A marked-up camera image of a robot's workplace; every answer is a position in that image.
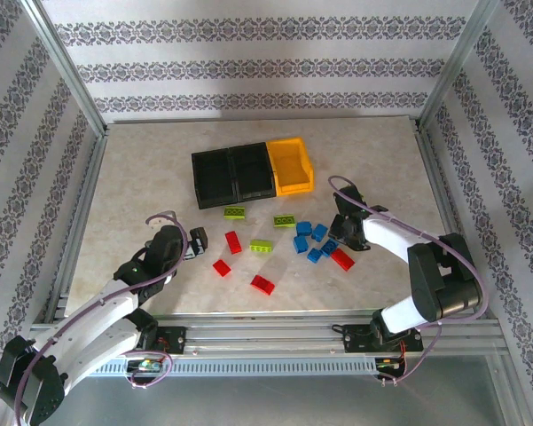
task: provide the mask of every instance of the red lego brick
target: red lego brick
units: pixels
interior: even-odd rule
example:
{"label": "red lego brick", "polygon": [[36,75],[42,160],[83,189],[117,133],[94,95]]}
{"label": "red lego brick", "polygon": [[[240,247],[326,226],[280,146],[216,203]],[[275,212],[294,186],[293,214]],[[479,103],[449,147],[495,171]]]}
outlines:
{"label": "red lego brick", "polygon": [[345,253],[340,248],[336,248],[335,251],[331,254],[331,258],[339,264],[341,268],[343,268],[345,271],[348,271],[351,269],[351,266],[355,264],[355,261],[351,259],[349,256],[347,256],[347,253]]}
{"label": "red lego brick", "polygon": [[217,260],[215,263],[213,263],[213,267],[217,272],[219,272],[219,275],[224,277],[227,273],[231,271],[231,268],[228,264],[224,262],[223,259]]}
{"label": "red lego brick", "polygon": [[229,249],[231,249],[232,255],[236,255],[237,253],[240,253],[242,251],[242,247],[240,246],[240,241],[239,237],[237,237],[237,233],[235,233],[234,231],[230,231],[224,236],[227,237],[227,243],[229,244]]}
{"label": "red lego brick", "polygon": [[254,288],[258,288],[263,293],[267,294],[268,296],[272,294],[272,291],[274,291],[274,284],[266,280],[265,278],[261,277],[260,275],[256,275],[250,285]]}

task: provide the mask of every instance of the black storage bin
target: black storage bin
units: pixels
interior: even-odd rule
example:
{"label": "black storage bin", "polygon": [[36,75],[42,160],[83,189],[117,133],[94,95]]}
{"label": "black storage bin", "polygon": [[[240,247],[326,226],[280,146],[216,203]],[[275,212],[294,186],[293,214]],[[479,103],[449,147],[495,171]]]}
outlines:
{"label": "black storage bin", "polygon": [[276,196],[274,173],[264,142],[229,148],[239,202]]}
{"label": "black storage bin", "polygon": [[200,209],[236,204],[234,172],[228,149],[192,154],[192,165]]}

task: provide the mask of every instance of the yellow bin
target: yellow bin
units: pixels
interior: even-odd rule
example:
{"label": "yellow bin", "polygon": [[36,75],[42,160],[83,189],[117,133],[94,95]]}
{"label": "yellow bin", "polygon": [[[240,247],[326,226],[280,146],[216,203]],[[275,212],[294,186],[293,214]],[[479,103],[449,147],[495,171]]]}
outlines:
{"label": "yellow bin", "polygon": [[302,138],[271,140],[266,147],[278,197],[313,191],[313,167]]}

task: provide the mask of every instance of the patterned wallpaper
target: patterned wallpaper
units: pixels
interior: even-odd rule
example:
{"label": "patterned wallpaper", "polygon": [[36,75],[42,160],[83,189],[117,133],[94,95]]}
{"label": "patterned wallpaper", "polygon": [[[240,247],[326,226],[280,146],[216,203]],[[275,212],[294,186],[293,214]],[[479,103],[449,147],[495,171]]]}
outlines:
{"label": "patterned wallpaper", "polygon": [[477,0],[43,0],[107,122],[419,115]]}
{"label": "patterned wallpaper", "polygon": [[95,140],[19,4],[0,0],[0,356],[46,305]]}
{"label": "patterned wallpaper", "polygon": [[533,0],[501,1],[428,135],[533,414]]}

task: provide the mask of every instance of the striped wallpaper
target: striped wallpaper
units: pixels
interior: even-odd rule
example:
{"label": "striped wallpaper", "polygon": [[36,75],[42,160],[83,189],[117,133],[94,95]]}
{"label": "striped wallpaper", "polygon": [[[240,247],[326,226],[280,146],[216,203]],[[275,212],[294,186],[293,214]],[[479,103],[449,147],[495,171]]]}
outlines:
{"label": "striped wallpaper", "polygon": [[501,1],[427,129],[533,414],[533,1]]}
{"label": "striped wallpaper", "polygon": [[95,140],[19,4],[0,0],[0,357],[46,305]]}
{"label": "striped wallpaper", "polygon": [[44,0],[107,122],[418,115],[476,0]]}

